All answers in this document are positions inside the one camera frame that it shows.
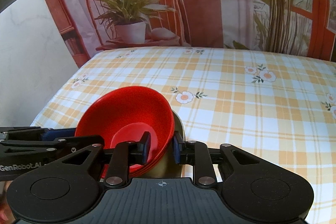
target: red cabinet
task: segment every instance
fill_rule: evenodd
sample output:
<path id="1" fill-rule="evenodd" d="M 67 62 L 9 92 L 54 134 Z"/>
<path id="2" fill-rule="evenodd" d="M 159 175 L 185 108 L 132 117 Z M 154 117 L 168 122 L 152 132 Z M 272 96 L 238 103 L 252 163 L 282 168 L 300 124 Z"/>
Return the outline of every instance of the red cabinet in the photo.
<path id="1" fill-rule="evenodd" d="M 80 68 L 90 56 L 64 0 L 45 0 L 69 52 Z"/>

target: potted plant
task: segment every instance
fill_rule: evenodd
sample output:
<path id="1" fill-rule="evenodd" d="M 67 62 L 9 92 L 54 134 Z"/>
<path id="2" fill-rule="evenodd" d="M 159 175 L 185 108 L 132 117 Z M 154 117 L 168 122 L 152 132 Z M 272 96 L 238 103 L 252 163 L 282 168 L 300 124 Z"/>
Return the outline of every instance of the potted plant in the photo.
<path id="1" fill-rule="evenodd" d="M 158 12 L 174 12 L 175 9 L 159 4 L 160 0 L 99 0 L 106 10 L 95 18 L 107 22 L 106 29 L 114 27 L 125 43 L 145 42 L 146 24 L 150 18 L 160 18 Z"/>

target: table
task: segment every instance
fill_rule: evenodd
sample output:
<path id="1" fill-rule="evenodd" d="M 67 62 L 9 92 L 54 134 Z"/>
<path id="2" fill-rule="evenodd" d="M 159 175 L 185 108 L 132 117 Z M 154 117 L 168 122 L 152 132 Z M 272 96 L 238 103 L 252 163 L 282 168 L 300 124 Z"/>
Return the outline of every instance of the table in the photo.
<path id="1" fill-rule="evenodd" d="M 163 94 L 186 140 L 213 148 L 230 143 L 303 176 L 315 193 L 306 221 L 336 223 L 335 63 L 215 48 L 104 51 L 64 84 L 32 125 L 75 127 L 95 100 L 128 85 Z M 182 173 L 191 174 L 191 166 Z"/>

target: flower pattern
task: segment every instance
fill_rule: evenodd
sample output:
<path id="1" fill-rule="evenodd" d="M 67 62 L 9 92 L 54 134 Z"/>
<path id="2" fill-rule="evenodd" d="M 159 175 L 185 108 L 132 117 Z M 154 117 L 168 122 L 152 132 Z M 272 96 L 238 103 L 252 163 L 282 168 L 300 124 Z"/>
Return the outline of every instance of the flower pattern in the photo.
<path id="1" fill-rule="evenodd" d="M 88 81 L 88 77 L 86 77 L 86 75 L 82 75 L 81 77 L 79 78 L 75 78 L 72 82 L 72 86 L 71 88 L 72 89 L 75 89 L 76 87 L 79 87 L 81 86 L 83 83 L 85 83 L 86 81 Z"/>
<path id="2" fill-rule="evenodd" d="M 205 49 L 202 49 L 202 48 L 188 47 L 183 53 L 184 54 L 192 54 L 192 53 L 203 54 L 204 52 L 205 52 Z"/>
<path id="3" fill-rule="evenodd" d="M 245 71 L 254 75 L 252 83 L 274 82 L 277 79 L 274 72 L 269 71 L 266 67 L 264 67 L 264 64 L 258 65 L 256 68 L 245 67 Z"/>
<path id="4" fill-rule="evenodd" d="M 255 74 L 257 72 L 257 68 L 254 67 L 245 67 L 245 71 L 250 74 Z"/>
<path id="5" fill-rule="evenodd" d="M 334 94 L 328 93 L 325 102 L 321 102 L 324 107 L 331 112 L 332 116 L 336 119 L 336 97 Z"/>
<path id="6" fill-rule="evenodd" d="M 194 98 L 194 95 L 189 91 L 182 91 L 176 95 L 176 101 L 181 104 L 190 103 Z"/>
<path id="7" fill-rule="evenodd" d="M 336 105 L 336 96 L 334 94 L 328 93 L 327 94 L 327 102 L 329 104 L 334 104 Z"/>
<path id="8" fill-rule="evenodd" d="M 128 51 L 128 52 L 125 53 L 125 54 L 118 55 L 116 58 L 128 57 L 128 56 L 130 56 L 133 52 L 135 52 L 135 50 L 130 50 L 130 51 Z"/>
<path id="9" fill-rule="evenodd" d="M 262 70 L 259 72 L 259 76 L 262 80 L 267 82 L 274 82 L 276 80 L 275 74 L 268 70 Z"/>
<path id="10" fill-rule="evenodd" d="M 200 99 L 203 97 L 207 97 L 207 95 L 204 94 L 204 92 L 199 92 L 199 91 L 196 94 L 192 94 L 189 91 L 180 92 L 177 88 L 171 88 L 171 91 L 173 93 L 177 93 L 175 99 L 181 104 L 190 103 L 194 98 Z"/>
<path id="11" fill-rule="evenodd" d="M 331 114 L 333 115 L 333 117 L 336 119 L 336 106 L 332 106 L 332 107 L 330 108 L 330 112 L 331 112 Z"/>

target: circular pad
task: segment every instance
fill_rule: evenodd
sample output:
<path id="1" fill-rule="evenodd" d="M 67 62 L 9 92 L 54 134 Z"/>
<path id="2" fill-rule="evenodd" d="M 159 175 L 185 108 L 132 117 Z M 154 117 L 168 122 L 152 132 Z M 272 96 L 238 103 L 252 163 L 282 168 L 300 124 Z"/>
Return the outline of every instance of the circular pad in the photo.
<path id="1" fill-rule="evenodd" d="M 263 199 L 278 200 L 289 195 L 288 184 L 280 179 L 262 178 L 251 183 L 252 192 Z"/>
<path id="2" fill-rule="evenodd" d="M 58 223 L 83 214 L 96 202 L 98 195 L 98 184 L 89 175 L 61 174 L 57 177 L 54 173 L 49 178 L 47 172 L 44 175 L 34 170 L 11 183 L 7 201 L 17 219 Z"/>
<path id="3" fill-rule="evenodd" d="M 287 170 L 274 172 L 272 166 L 258 174 L 257 166 L 244 165 L 244 172 L 233 173 L 224 182 L 221 195 L 226 204 L 255 222 L 290 223 L 306 216 L 314 198 L 310 184 Z"/>
<path id="4" fill-rule="evenodd" d="M 53 200 L 61 198 L 70 190 L 66 180 L 60 178 L 45 178 L 35 182 L 30 192 L 39 199 Z"/>

